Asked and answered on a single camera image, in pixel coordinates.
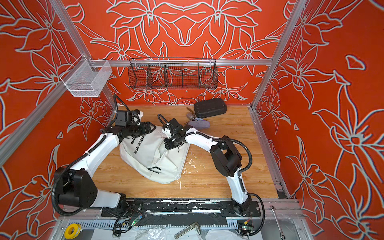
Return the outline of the white canvas backpack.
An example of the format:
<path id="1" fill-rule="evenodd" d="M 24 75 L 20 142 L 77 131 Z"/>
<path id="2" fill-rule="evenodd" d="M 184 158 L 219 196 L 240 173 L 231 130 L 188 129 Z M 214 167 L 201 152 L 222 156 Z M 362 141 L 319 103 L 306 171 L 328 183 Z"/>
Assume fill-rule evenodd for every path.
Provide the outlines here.
<path id="1" fill-rule="evenodd" d="M 190 145 L 183 144 L 167 150 L 164 142 L 166 138 L 159 128 L 136 139 L 128 137 L 119 145 L 120 156 L 145 178 L 169 184 L 181 177 Z"/>

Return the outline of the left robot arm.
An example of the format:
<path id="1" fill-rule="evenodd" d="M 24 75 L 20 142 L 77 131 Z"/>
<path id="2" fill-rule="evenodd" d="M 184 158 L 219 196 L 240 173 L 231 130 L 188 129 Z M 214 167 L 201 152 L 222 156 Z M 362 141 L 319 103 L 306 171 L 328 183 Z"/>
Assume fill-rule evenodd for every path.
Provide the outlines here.
<path id="1" fill-rule="evenodd" d="M 125 218 L 129 211 L 126 195 L 97 188 L 93 176 L 110 154 L 126 138 L 133 140 L 152 133 L 156 126 L 142 122 L 139 110 L 117 111 L 114 120 L 101 130 L 97 141 L 77 160 L 54 174 L 52 205 L 61 216 L 69 217 L 88 208 L 102 208 L 110 216 Z"/>

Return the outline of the grey fabric pouch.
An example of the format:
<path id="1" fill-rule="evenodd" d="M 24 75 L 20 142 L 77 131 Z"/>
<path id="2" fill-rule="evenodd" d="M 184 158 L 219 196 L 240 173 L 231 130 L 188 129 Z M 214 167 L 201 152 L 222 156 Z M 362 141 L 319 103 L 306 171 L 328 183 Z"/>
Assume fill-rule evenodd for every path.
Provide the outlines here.
<path id="1" fill-rule="evenodd" d="M 210 122 L 205 121 L 205 120 L 195 120 L 195 121 L 189 121 L 188 125 L 197 129 L 197 130 L 202 130 L 202 129 L 208 129 L 210 128 Z"/>

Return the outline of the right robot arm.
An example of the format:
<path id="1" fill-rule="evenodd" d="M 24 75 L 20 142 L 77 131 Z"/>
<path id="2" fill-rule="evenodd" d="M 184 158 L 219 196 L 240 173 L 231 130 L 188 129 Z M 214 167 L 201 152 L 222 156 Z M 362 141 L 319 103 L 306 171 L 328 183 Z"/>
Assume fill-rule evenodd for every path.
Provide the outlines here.
<path id="1" fill-rule="evenodd" d="M 240 216 L 246 215 L 250 210 L 252 198 L 246 190 L 242 173 L 247 171 L 253 162 L 247 146 L 227 136 L 216 138 L 189 125 L 182 126 L 176 119 L 168 121 L 161 114 L 158 114 L 158 119 L 163 124 L 162 132 L 167 136 L 164 142 L 168 151 L 191 144 L 211 154 L 215 168 L 228 181 L 234 211 Z"/>

